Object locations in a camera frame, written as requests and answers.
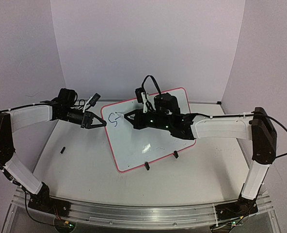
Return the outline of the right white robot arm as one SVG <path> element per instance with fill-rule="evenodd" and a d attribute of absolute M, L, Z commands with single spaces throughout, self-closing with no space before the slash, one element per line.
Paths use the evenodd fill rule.
<path fill-rule="evenodd" d="M 253 143 L 252 161 L 247 178 L 235 202 L 215 207 L 219 220 L 248 216 L 258 212 L 256 199 L 270 165 L 278 158 L 276 119 L 267 115 L 262 107 L 236 115 L 209 116 L 202 113 L 183 114 L 175 96 L 158 94 L 150 102 L 146 96 L 137 97 L 142 109 L 124 115 L 134 129 L 154 128 L 166 130 L 183 139 L 237 138 Z"/>

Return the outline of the pink framed whiteboard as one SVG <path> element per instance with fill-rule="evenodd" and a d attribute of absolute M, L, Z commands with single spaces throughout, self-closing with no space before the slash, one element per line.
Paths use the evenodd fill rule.
<path fill-rule="evenodd" d="M 142 109 L 137 99 L 111 103 L 101 108 L 101 116 L 107 122 L 105 127 L 108 142 L 116 168 L 119 172 L 144 166 L 173 155 L 195 145 L 195 140 L 182 140 L 172 137 L 168 131 L 146 128 L 134 129 L 133 126 L 115 112 L 128 113 Z"/>

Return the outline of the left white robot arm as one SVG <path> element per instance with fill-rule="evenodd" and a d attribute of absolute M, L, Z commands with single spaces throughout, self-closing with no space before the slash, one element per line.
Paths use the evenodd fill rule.
<path fill-rule="evenodd" d="M 0 110 L 0 170 L 13 184 L 30 194 L 33 209 L 57 213 L 67 210 L 68 203 L 50 197 L 48 185 L 38 179 L 19 159 L 14 147 L 13 134 L 41 122 L 61 120 L 79 125 L 83 129 L 106 126 L 106 121 L 89 111 L 100 99 L 94 94 L 82 109 L 76 104 L 75 90 L 62 88 L 57 97 L 40 103 Z"/>

